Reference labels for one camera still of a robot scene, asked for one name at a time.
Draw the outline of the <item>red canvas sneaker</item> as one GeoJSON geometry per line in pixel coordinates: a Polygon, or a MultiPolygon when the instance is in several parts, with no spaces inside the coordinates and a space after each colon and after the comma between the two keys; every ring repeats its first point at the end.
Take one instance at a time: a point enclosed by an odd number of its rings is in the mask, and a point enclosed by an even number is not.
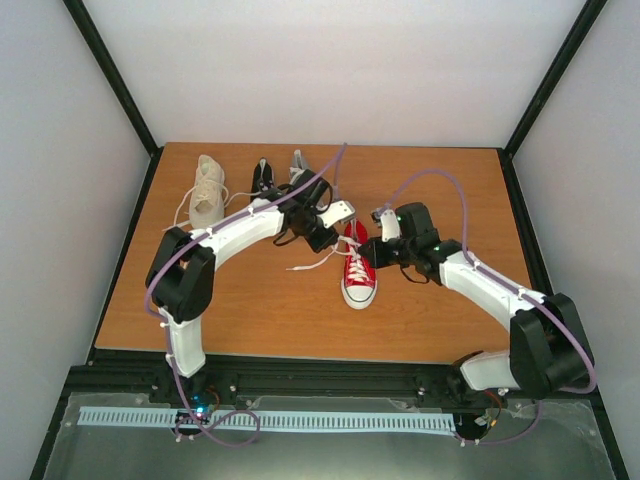
{"type": "Polygon", "coordinates": [[[358,252],[359,246],[368,240],[368,232],[359,220],[353,219],[346,225],[344,237],[345,261],[341,292],[350,308],[363,310],[373,302],[378,285],[375,269],[358,252]]]}

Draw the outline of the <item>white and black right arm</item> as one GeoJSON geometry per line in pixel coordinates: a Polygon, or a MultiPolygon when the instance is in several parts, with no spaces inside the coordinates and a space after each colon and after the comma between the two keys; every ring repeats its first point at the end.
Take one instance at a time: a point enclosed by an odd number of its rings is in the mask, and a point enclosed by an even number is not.
{"type": "Polygon", "coordinates": [[[519,390],[533,399],[595,389],[593,357],[569,297],[520,285],[482,262],[464,242],[441,239],[422,203],[383,207],[372,219],[381,233],[359,252],[373,268],[412,267],[426,282],[470,300],[508,333],[506,350],[458,360],[453,376],[463,389],[519,390]]]}

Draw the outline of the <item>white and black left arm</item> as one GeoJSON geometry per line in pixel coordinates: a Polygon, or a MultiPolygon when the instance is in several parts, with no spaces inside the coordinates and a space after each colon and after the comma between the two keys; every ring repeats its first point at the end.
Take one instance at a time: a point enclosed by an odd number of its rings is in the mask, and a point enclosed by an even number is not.
{"type": "Polygon", "coordinates": [[[165,232],[145,281],[144,306],[161,320],[165,358],[177,372],[172,388],[184,401],[197,402],[208,390],[208,378],[199,371],[206,362],[201,323],[217,270],[264,239],[278,244],[288,232],[316,253],[336,245],[334,225],[352,218],[355,210],[344,200],[319,208],[317,199],[330,190],[322,177],[306,171],[296,184],[264,190],[246,208],[209,227],[165,232]]]}

